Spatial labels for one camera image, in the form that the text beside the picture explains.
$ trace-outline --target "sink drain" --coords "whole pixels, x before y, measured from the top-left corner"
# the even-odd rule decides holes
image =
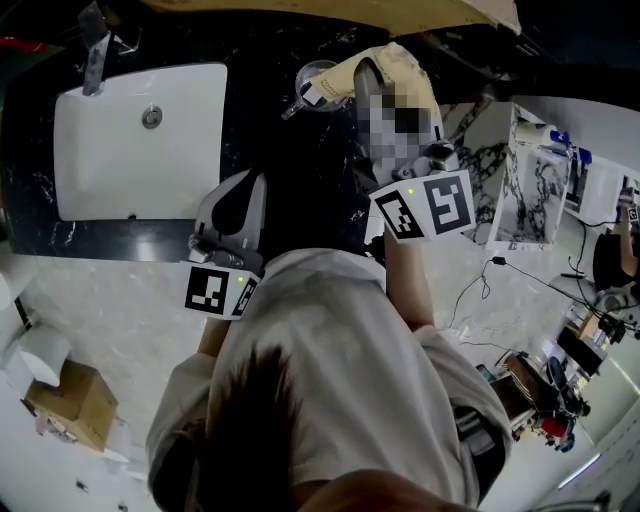
[[[142,126],[147,130],[157,128],[162,122],[162,109],[151,106],[142,113]]]

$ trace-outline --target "white sink basin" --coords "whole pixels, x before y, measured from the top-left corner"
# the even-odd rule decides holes
[[[53,133],[60,218],[195,219],[220,181],[226,82],[224,64],[200,64],[110,78],[95,97],[82,87],[60,95]],[[150,108],[161,110],[159,123]]]

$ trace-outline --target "red object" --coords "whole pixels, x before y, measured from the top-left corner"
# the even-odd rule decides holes
[[[9,48],[15,48],[16,50],[22,50],[24,52],[43,52],[49,47],[46,43],[22,41],[21,39],[7,36],[0,36],[0,46],[8,46]]]
[[[567,427],[561,425],[553,418],[544,418],[540,422],[540,428],[544,430],[547,435],[555,438],[561,438],[567,431]]]

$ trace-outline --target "white t-shirt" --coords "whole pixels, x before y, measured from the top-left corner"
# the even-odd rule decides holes
[[[168,434],[205,416],[209,392],[254,346],[279,345],[290,355],[301,402],[292,484],[381,469],[477,506],[477,478],[452,404],[473,407],[498,427],[508,453],[504,409],[441,333],[409,330],[384,281],[374,260],[335,250],[293,251],[270,263],[217,360],[196,354],[174,370],[147,440],[150,485],[171,446]]]

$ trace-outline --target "black device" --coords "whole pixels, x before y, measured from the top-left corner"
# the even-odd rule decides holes
[[[560,348],[578,363],[589,376],[598,371],[602,364],[602,359],[589,345],[578,338],[571,329],[565,327],[556,341]]]

